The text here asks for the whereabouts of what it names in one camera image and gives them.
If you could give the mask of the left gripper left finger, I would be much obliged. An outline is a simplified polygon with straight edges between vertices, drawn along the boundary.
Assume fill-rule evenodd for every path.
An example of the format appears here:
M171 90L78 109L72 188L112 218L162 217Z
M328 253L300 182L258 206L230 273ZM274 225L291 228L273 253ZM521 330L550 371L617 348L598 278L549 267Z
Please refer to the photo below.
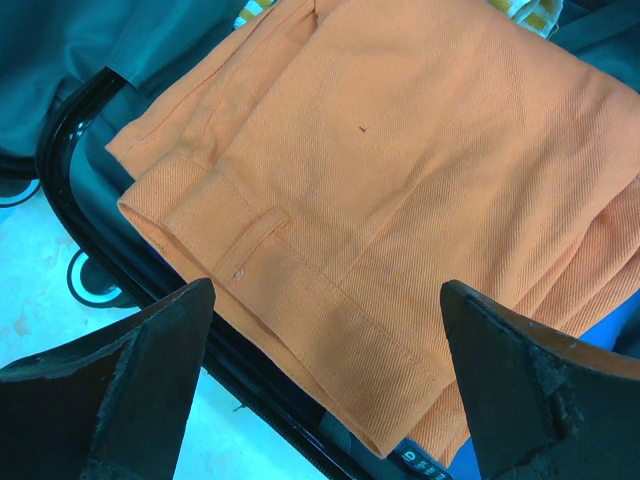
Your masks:
M199 279L2 367L2 478L172 478L214 302Z

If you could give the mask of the black suitcase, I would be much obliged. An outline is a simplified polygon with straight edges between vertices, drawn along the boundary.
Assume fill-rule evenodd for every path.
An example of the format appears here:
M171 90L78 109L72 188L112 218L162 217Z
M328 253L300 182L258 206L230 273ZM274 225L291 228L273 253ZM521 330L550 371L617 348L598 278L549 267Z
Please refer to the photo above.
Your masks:
M247 2L3 2L1 162L39 181L95 265L86 279L100 306L137 313L196 280L212 282L212 322L173 476L411 479L391 459L400 444L385 457L369 450L216 311L209 277L184 279L119 209L134 180L108 144L240 29ZM637 2L564 1L543 39L639 96Z

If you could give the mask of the orange cloth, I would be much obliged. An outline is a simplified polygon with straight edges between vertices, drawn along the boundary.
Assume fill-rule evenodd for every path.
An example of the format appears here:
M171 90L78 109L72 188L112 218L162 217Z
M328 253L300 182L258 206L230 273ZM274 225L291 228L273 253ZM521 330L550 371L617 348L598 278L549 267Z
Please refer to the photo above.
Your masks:
M279 1L108 144L119 209L379 457L469 430L439 290L578 337L639 287L639 96L484 1Z

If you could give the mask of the yellow white striped towel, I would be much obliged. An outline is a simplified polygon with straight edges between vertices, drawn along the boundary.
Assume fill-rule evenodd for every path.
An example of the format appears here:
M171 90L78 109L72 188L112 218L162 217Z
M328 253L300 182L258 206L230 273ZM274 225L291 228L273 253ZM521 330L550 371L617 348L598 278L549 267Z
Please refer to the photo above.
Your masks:
M248 1L236 18L234 28L246 25L273 4L273 0ZM488 4L543 38L548 38L557 29L564 8L563 0L489 0Z

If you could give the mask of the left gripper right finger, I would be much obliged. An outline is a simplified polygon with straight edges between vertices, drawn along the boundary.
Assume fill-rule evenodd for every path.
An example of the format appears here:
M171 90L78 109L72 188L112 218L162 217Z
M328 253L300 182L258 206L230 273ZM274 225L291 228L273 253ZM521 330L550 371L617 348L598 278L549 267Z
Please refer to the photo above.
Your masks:
M446 337L484 479L636 479L639 362L454 280Z

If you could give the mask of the blue garment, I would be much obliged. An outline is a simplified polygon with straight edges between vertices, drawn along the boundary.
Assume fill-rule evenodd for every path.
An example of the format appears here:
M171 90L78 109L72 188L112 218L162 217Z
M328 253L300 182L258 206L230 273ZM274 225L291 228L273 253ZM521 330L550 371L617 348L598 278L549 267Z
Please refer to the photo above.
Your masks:
M623 326L631 319L632 314L639 308L639 292L607 315L597 325L590 328L580 339L612 351ZM471 440L467 440L458 450L454 461L448 468L444 468L432 459L417 444L411 440L403 440L394 450L391 459L398 461L408 471L411 479L480 479L476 455Z

